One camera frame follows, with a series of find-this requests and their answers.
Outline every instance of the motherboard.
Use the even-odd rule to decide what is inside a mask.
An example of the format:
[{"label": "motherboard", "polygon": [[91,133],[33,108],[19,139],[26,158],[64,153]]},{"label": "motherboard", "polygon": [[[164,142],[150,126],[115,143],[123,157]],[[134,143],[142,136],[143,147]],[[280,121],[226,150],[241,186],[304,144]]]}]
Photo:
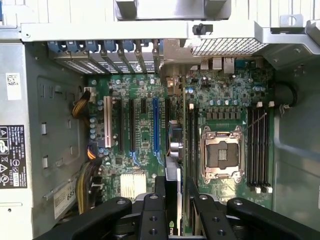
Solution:
[{"label": "motherboard", "polygon": [[103,198],[153,192],[173,156],[199,192],[270,209],[273,72],[255,60],[236,60],[233,74],[198,66],[173,91],[156,74],[89,76],[89,146],[103,159]]}]

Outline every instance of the white sticker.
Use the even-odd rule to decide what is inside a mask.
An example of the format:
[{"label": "white sticker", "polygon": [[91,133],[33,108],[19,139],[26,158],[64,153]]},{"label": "white sticker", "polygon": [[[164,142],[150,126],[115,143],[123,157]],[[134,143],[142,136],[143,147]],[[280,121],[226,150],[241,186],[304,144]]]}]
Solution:
[{"label": "white sticker", "polygon": [[54,218],[57,219],[76,199],[76,179],[69,182],[53,196]]},{"label": "white sticker", "polygon": [[8,100],[20,100],[22,98],[20,74],[6,73],[5,76]]}]

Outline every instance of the cpu socket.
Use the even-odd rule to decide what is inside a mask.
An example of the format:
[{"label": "cpu socket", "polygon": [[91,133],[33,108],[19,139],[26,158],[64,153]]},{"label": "cpu socket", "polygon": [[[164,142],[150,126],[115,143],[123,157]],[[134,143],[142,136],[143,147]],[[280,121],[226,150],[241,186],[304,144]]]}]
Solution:
[{"label": "cpu socket", "polygon": [[200,140],[202,177],[204,183],[211,179],[234,179],[240,183],[244,175],[244,146],[241,126],[234,131],[211,131],[205,126]]}]

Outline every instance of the blue pcie slot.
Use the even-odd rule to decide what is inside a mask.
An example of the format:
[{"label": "blue pcie slot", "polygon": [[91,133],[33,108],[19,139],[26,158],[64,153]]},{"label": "blue pcie slot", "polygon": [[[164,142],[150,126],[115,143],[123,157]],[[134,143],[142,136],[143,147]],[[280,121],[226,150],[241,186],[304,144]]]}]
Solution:
[{"label": "blue pcie slot", "polygon": [[157,156],[160,153],[159,144],[159,99],[157,97],[152,99],[153,105],[153,154]]}]

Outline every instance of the green circuit board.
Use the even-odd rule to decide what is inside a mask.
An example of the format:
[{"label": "green circuit board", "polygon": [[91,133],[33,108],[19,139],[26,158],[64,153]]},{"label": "green circuit board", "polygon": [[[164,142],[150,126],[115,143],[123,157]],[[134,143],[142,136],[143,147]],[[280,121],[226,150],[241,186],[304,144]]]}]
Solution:
[{"label": "green circuit board", "polygon": [[[198,128],[210,126],[216,131],[233,131],[236,126],[247,127],[247,107],[272,100],[272,89],[268,81],[273,79],[271,67],[256,68],[254,61],[240,60],[235,62],[234,74],[223,74],[221,71],[194,70],[190,71],[185,82],[186,106],[193,103],[198,108]],[[142,174],[145,176],[146,192],[154,191],[155,177],[164,175],[164,167],[154,154],[154,116],[153,98],[159,100],[159,142],[160,155],[166,154],[166,120],[165,99],[170,98],[170,120],[179,118],[177,100],[179,96],[168,96],[166,86],[161,85],[158,75],[99,75],[88,78],[88,86],[95,88],[95,103],[89,105],[89,115],[96,119],[95,136],[89,144],[103,158],[103,196],[110,199],[122,193],[121,177],[125,175]],[[114,146],[106,149],[104,144],[104,110],[101,102],[104,96],[111,96],[114,102],[112,109],[112,133]],[[146,101],[146,113],[141,112],[141,99]],[[123,107],[123,151],[120,151],[118,138],[120,136],[120,116],[117,101],[122,100]],[[134,160],[130,152],[130,120],[129,100],[134,100],[135,106],[135,145]],[[230,113],[228,119],[215,119],[214,113]],[[269,135],[269,177],[273,175],[273,111],[270,111]],[[244,133],[244,149],[247,148],[246,133]],[[267,208],[272,207],[272,195],[257,194],[247,187],[246,177],[240,183],[233,179],[215,179],[204,183],[199,174],[198,187],[201,193],[216,195],[225,203],[234,197],[243,197]]]},{"label": "green circuit board", "polygon": [[[255,61],[236,60],[234,74],[224,74],[214,70],[191,71],[186,79],[186,101],[198,106],[198,128],[205,126],[211,131],[234,131],[236,126],[245,130],[248,125],[247,107],[258,102],[265,105],[273,100],[273,90],[268,83],[273,80],[272,67],[256,68]],[[273,143],[273,109],[269,110],[269,182],[272,183],[274,143]],[[247,167],[247,131],[244,131],[244,171]],[[247,186],[246,175],[241,182],[233,179],[211,179],[205,182],[199,174],[198,188],[201,193],[213,194],[222,203],[229,199],[241,197],[260,204],[266,208],[272,207],[272,194],[257,194]]]},{"label": "green circuit board", "polygon": [[[159,99],[159,138],[160,155],[165,154],[165,119],[164,102],[167,96],[166,88],[161,86],[157,75],[111,75],[95,76],[88,80],[89,87],[96,89],[96,103],[89,106],[91,118],[96,118],[95,139],[90,139],[90,145],[94,145],[94,151],[103,159],[103,196],[105,200],[121,195],[121,175],[142,174],[146,178],[144,192],[153,192],[155,177],[164,175],[164,168],[159,164],[153,151],[153,98]],[[104,148],[104,110],[102,101],[104,96],[112,96],[112,133],[115,141],[111,148]],[[146,112],[141,112],[141,99],[145,99]],[[123,151],[120,151],[118,138],[120,137],[120,116],[117,101],[122,100],[123,107]],[[135,156],[130,152],[130,120],[129,100],[134,101],[135,115]],[[134,188],[126,180],[129,191]]]}]

